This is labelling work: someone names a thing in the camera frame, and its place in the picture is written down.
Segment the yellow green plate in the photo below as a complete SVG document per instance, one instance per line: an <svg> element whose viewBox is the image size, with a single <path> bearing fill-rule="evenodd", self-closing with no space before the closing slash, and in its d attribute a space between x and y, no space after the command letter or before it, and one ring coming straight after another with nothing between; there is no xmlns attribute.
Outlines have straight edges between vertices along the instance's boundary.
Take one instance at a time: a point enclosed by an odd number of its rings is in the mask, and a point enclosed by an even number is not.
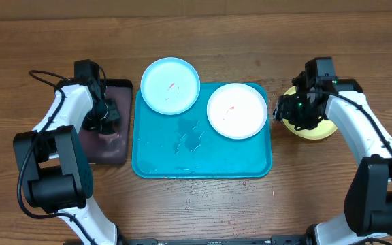
<svg viewBox="0 0 392 245"><path fill-rule="evenodd" d="M289 131L307 140L322 140L331 136L338 130L338 128L330 120L322 120L315 128L311 130L304 129L301 131L296 131L295 126L289 123L286 119L283 119L282 122Z"/></svg>

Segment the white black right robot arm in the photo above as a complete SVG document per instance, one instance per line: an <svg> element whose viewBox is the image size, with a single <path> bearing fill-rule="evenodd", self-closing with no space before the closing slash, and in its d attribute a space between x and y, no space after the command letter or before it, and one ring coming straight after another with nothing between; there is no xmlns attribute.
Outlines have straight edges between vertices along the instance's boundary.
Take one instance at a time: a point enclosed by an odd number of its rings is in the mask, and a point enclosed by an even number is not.
<svg viewBox="0 0 392 245"><path fill-rule="evenodd" d="M335 218L311 225L292 244L373 244L392 236L392 137L370 109L359 83L341 79L330 57L308 61L292 80L295 92L278 98L274 118L294 131L331 121L342 133L358 168Z"/></svg>

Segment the pink cleaning sponge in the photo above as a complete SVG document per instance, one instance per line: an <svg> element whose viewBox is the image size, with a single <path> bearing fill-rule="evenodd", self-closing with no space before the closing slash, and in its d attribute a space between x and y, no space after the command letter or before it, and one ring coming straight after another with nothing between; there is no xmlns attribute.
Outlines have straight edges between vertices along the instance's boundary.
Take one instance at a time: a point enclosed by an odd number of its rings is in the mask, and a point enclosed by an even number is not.
<svg viewBox="0 0 392 245"><path fill-rule="evenodd" d="M112 140L112 139L118 138L119 134L117 134L117 133L108 134L108 135L99 134L98 137L101 139L104 139L104 140Z"/></svg>

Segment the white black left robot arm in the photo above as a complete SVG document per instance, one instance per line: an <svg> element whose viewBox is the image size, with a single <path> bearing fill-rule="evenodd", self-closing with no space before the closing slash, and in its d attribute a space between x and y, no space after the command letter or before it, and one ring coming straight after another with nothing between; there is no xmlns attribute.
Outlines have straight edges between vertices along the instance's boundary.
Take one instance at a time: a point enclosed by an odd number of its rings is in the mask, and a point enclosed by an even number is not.
<svg viewBox="0 0 392 245"><path fill-rule="evenodd" d="M74 76L62 76L53 88L42 121L13 140L18 205L34 219L59 217L83 244L124 244L93 197L92 171L78 136L81 129L113 134L120 121L115 100L105 95L105 72L91 60L75 61Z"/></svg>

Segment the light blue plate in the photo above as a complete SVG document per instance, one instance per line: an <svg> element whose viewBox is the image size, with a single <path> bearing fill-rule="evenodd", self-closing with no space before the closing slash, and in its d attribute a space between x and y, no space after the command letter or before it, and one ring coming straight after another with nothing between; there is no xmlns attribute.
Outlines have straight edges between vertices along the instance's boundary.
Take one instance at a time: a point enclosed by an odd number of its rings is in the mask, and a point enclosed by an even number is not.
<svg viewBox="0 0 392 245"><path fill-rule="evenodd" d="M166 57L151 63L144 71L140 90L145 103L164 115L190 109L200 92L200 78L187 61Z"/></svg>

